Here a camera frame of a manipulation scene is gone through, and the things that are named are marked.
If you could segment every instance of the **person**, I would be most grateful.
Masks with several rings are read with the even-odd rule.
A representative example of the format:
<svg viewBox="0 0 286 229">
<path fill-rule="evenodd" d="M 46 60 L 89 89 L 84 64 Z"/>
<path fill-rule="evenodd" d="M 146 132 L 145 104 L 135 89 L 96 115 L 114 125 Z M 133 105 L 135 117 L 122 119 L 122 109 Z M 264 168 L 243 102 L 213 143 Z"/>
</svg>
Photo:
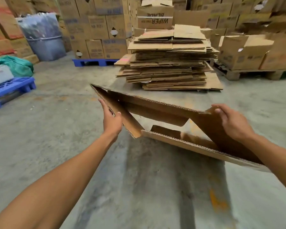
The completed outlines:
<svg viewBox="0 0 286 229">
<path fill-rule="evenodd" d="M 0 229 L 58 229 L 77 203 L 107 150 L 122 130 L 103 100 L 104 132 L 87 149 L 28 186 L 1 213 Z M 256 134 L 247 119 L 225 104 L 213 104 L 225 132 L 242 143 L 286 186 L 286 149 Z"/>
</svg>

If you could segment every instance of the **concrete floor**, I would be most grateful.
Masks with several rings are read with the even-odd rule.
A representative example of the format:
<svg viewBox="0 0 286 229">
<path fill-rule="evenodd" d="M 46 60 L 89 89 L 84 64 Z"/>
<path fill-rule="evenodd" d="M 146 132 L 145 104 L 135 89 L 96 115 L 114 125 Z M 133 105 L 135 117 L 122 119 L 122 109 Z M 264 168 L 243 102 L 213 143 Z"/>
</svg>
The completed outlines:
<svg viewBox="0 0 286 229">
<path fill-rule="evenodd" d="M 37 89 L 0 109 L 0 211 L 101 134 L 102 109 L 89 83 L 123 88 L 118 67 L 76 68 L 71 58 L 36 65 Z M 220 79 L 221 93 L 133 93 L 197 110 L 224 102 L 286 147 L 286 79 Z M 146 128 L 153 123 L 136 118 Z M 185 130 L 200 133 L 192 122 Z M 286 188 L 271 173 L 134 140 L 123 129 L 61 228 L 286 228 Z"/>
</svg>

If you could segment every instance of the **trash can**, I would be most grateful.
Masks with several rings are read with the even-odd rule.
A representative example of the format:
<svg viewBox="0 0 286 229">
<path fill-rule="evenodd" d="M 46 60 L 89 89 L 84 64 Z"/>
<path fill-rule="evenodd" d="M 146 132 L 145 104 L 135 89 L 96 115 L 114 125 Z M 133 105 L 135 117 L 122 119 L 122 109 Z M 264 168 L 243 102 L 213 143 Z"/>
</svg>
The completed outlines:
<svg viewBox="0 0 286 229">
<path fill-rule="evenodd" d="M 40 61 L 54 61 L 66 56 L 62 36 L 27 39 L 27 41 Z"/>
</svg>

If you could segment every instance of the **green bag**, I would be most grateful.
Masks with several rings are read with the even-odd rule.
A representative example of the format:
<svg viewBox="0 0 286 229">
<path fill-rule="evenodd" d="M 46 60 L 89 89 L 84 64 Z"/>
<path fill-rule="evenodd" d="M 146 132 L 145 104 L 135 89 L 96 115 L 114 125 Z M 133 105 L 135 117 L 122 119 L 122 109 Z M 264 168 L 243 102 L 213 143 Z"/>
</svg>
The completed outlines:
<svg viewBox="0 0 286 229">
<path fill-rule="evenodd" d="M 31 77 L 33 76 L 33 64 L 26 60 L 15 56 L 0 57 L 0 65 L 7 65 L 14 77 Z"/>
</svg>

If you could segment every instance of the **blue plastic pallet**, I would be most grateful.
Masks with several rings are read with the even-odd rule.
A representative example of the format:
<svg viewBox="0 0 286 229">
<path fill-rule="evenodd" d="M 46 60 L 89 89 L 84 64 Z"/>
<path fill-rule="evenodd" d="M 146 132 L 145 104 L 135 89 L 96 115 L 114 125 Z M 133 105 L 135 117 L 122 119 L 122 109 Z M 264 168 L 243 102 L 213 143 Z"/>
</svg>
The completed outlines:
<svg viewBox="0 0 286 229">
<path fill-rule="evenodd" d="M 23 77 L 13 78 L 10 81 L 0 84 L 0 97 L 16 90 L 23 93 L 30 92 L 31 90 L 36 89 L 34 81 L 35 79 L 33 77 Z"/>
<path fill-rule="evenodd" d="M 107 62 L 116 62 L 118 59 L 73 59 L 75 66 L 86 66 L 85 62 L 98 62 L 99 66 L 107 66 Z"/>
</svg>

